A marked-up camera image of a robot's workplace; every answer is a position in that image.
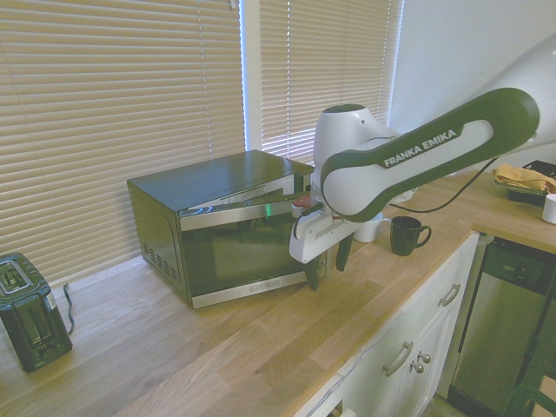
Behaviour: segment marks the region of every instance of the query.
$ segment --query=wooden countertop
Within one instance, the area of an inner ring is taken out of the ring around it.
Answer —
[[[405,206],[413,209],[440,206],[475,173],[441,178],[420,187]],[[506,189],[493,185],[493,175],[483,173],[439,213],[468,220],[478,232],[556,254],[556,224],[544,222],[542,210],[542,206],[510,201]]]
[[[410,204],[435,206],[462,181],[423,187]],[[71,353],[26,374],[0,328],[0,415],[292,415],[472,228],[556,252],[539,208],[491,194],[486,182],[441,212],[414,215],[433,228],[424,247],[399,257],[387,234],[356,243],[346,271],[317,292],[298,284],[193,310],[139,258],[75,282]],[[60,288],[55,296],[65,319]]]

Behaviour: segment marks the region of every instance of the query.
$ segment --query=microwave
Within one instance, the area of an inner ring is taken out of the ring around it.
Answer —
[[[291,204],[312,171],[251,150],[128,180],[142,258],[193,308],[304,282]]]

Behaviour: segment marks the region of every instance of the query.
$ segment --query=window blind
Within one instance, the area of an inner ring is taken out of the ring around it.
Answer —
[[[0,89],[0,255],[50,282],[140,254],[129,178],[244,151],[227,0],[3,0]]]
[[[387,122],[400,0],[261,0],[261,147],[312,163],[314,127],[356,103]]]

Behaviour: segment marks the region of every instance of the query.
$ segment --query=toaster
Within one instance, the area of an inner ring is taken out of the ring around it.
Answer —
[[[49,284],[21,254],[0,256],[0,318],[25,372],[72,348]]]

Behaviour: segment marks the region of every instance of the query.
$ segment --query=chair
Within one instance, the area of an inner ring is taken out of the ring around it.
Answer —
[[[539,389],[522,384],[512,391],[504,410],[504,417],[529,417],[533,409],[531,401],[556,416],[556,401],[541,393]]]

